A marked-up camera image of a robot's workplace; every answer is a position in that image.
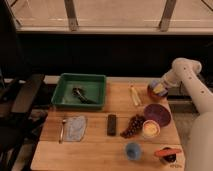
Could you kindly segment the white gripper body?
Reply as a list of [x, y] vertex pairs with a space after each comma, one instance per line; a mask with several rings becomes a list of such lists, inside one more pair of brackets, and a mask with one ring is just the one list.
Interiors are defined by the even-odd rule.
[[171, 86], [166, 81], [154, 81], [153, 92], [156, 95], [166, 95]]

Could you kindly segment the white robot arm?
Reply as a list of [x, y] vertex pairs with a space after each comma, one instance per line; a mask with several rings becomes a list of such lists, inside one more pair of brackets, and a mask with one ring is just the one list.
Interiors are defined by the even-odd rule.
[[188, 140], [185, 171], [213, 171], [213, 93], [197, 77], [201, 70], [197, 60], [176, 58], [160, 80], [166, 88], [182, 82], [199, 112]]

